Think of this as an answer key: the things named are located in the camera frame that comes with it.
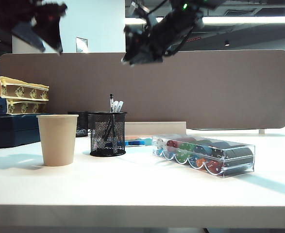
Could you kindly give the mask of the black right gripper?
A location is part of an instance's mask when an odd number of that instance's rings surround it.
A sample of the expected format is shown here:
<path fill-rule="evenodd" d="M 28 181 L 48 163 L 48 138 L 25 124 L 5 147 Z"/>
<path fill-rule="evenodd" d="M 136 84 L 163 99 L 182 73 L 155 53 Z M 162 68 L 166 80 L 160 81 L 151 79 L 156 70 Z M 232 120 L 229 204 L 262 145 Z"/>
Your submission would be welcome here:
<path fill-rule="evenodd" d="M 196 28 L 203 26 L 202 17 L 203 13 L 198 9 L 174 9 L 160 22 L 153 15 L 148 15 L 143 30 L 126 25 L 124 32 L 129 43 L 122 63 L 137 64 L 142 46 L 149 47 L 146 48 L 145 63 L 162 63 L 162 55 L 151 49 L 167 49 L 181 39 L 187 40 Z"/>

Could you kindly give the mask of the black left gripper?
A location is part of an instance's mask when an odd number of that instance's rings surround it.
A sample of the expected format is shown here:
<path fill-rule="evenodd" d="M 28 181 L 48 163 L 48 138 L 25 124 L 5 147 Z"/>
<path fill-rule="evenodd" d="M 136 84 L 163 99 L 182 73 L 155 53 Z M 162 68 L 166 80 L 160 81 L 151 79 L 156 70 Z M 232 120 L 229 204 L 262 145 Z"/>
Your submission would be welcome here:
<path fill-rule="evenodd" d="M 44 40 L 58 54 L 63 52 L 59 21 L 67 5 L 42 0 L 0 0 L 0 26 L 13 27 L 12 35 L 40 52 L 45 51 Z"/>

